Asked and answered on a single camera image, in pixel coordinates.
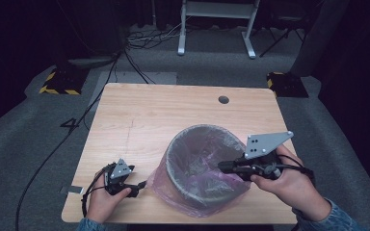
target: human hand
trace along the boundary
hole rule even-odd
[[[104,188],[104,174],[100,175],[93,188]],[[104,223],[114,212],[117,205],[130,193],[130,188],[126,188],[115,195],[110,195],[104,189],[94,190],[90,195],[89,210],[86,218],[97,223]]]
[[[302,160],[293,155],[284,145],[280,145],[276,153],[303,164]],[[280,158],[285,165],[297,165],[288,158]],[[258,175],[252,175],[251,180],[259,189],[275,194],[287,205],[302,211],[308,219],[319,221],[330,214],[330,203],[317,192],[306,175],[295,169],[285,168],[277,180],[265,179]]]

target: gray carpet floor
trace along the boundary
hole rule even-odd
[[[193,31],[187,37],[182,57],[176,55],[177,37],[151,49],[131,49],[128,53],[144,72],[175,73],[178,85],[267,88],[266,74],[288,71],[300,41],[293,34],[263,58],[251,60],[240,35],[242,29]],[[251,40],[257,53],[273,41],[265,30]],[[27,98],[0,118],[0,230],[14,230],[16,208],[27,183],[68,133],[60,125],[85,112],[104,79],[100,77],[110,67],[92,69],[81,95],[40,94],[53,68],[49,66],[25,89]],[[116,72],[123,71],[134,69],[121,56]],[[292,141],[296,151],[315,171],[320,193],[370,229],[370,179],[317,98],[320,83],[312,77],[303,78],[303,82],[309,98],[277,98],[287,128],[295,133]],[[74,230],[77,226],[61,219],[66,195],[60,190],[71,184],[94,114],[95,111],[87,114],[86,125],[81,123],[40,170],[21,205],[19,230]],[[274,225],[275,230],[291,227]],[[109,228],[126,230],[127,226],[110,224]]]

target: denim sleeve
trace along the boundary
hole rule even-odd
[[[76,231],[106,231],[106,226],[90,219],[82,218]]]
[[[297,209],[293,209],[293,212],[297,216],[297,221],[301,230],[305,231],[364,231],[365,228],[361,227],[355,220],[350,218],[350,216],[340,209],[334,202],[331,200],[327,201],[331,204],[330,214],[323,220],[320,221],[310,221],[305,219],[303,213]]]

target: white metal stand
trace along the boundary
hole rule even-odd
[[[246,18],[249,20],[248,31],[242,32],[242,38],[248,50],[249,57],[254,59],[256,55],[251,45],[250,35],[259,3],[260,0],[254,0],[253,4],[192,2],[182,0],[181,33],[179,35],[178,55],[185,54],[186,16],[229,17]]]

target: wooden table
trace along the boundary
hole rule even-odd
[[[219,102],[220,96],[229,99]],[[173,137],[197,124],[224,127],[246,142],[248,134],[287,131],[274,94],[267,89],[108,84],[101,97],[72,185],[86,188],[94,174],[123,158],[136,166],[127,184],[155,170]],[[294,153],[291,141],[285,145]],[[81,194],[70,193],[62,219],[83,216]],[[255,184],[242,201],[209,218],[175,211],[150,189],[126,198],[108,220],[117,223],[295,223],[291,208]]]

